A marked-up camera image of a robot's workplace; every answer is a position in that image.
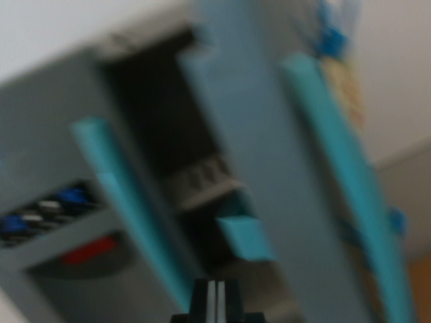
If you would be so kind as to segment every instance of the teal plastic strip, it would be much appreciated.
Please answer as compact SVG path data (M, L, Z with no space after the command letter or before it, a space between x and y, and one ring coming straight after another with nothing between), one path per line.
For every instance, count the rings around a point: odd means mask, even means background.
M414 323L413 300L388 208L360 144L327 89L315 59L297 54L281 67L333 168L370 256L390 323Z
M181 309L187 312L193 279L180 265L172 246L145 202L144 194L108 123L102 118L89 117L73 124L72 130L131 237L166 289Z

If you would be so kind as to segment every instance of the gray panel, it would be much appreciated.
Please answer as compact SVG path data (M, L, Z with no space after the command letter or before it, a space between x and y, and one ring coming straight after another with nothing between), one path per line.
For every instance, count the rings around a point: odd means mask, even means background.
M103 196L97 178L84 160L69 128L71 123L88 115L102 116L111 122L132 168L144 185L155 214L160 216L189 270L198 275L199 268L193 264L195 260L176 223L172 221L172 212L159 195L158 187L134 147L126 126L116 114L90 52L79 52L0 89L0 214L31 203L77 179L90 180L98 195ZM0 266L3 267L0 286L29 321L62 322L56 318L50 301L42 296L24 269L96 239L112 228L122 228L120 217L110 208L109 201L105 204L104 211L88 215L17 248L0 251ZM140 322L147 314L155 315L154 322L168 321L170 315L178 312L178 307L145 260L141 259L138 263L139 266L125 270L117 279L107 279L106 284L88 282L95 288L91 288L91 292L88 289L83 297L91 295L97 301L94 297L99 295L98 306L106 297L106 301L110 301L109 306L116 306L111 310L117 311L119 316L123 315L125 320L130 319L127 322ZM72 286L75 284L70 282L71 293ZM119 289L120 294L113 301L106 290L112 289L114 292L115 288ZM87 306L90 316L91 304ZM129 306L134 313L133 319L121 314L127 313Z
M223 139L309 322L371 322L306 150L267 62L256 1L201 0L218 48L196 48L185 71Z

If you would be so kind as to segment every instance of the white plastic piece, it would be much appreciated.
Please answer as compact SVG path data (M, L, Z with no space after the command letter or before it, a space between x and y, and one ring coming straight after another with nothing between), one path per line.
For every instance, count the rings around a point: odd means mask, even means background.
M207 292L207 315L205 323L216 323L216 282L210 281L208 283Z
M217 323L226 323L226 300L225 300L225 291L224 291L224 281L218 282Z

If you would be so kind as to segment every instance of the white wall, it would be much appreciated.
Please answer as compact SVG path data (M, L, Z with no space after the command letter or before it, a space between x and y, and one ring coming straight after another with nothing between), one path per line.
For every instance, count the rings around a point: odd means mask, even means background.
M431 1L364 0L358 63L374 162L431 136L430 35Z
M177 0L0 0L0 83Z

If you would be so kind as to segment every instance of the teal block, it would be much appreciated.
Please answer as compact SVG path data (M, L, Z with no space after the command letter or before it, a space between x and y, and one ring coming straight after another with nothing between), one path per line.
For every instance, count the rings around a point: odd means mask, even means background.
M237 257L248 261L275 260L261 220L249 215L233 215L218 218L217 222Z

